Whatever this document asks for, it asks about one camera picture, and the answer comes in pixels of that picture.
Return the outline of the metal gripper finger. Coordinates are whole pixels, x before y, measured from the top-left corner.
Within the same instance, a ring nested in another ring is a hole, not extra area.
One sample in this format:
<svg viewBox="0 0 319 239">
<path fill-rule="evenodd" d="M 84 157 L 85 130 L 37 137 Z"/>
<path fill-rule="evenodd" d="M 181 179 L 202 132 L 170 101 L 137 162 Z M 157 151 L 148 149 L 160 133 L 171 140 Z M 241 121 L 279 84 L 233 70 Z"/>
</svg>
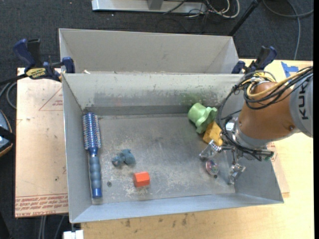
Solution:
<svg viewBox="0 0 319 239">
<path fill-rule="evenodd" d="M 232 164 L 228 172 L 228 181 L 229 185 L 234 185 L 241 174 L 246 170 L 246 166 L 239 163 Z"/>
<path fill-rule="evenodd" d="M 221 146 L 218 146 L 215 140 L 211 140 L 207 147 L 199 154 L 199 158 L 201 159 L 209 159 L 212 158 L 216 153 L 221 151 Z"/>
</svg>

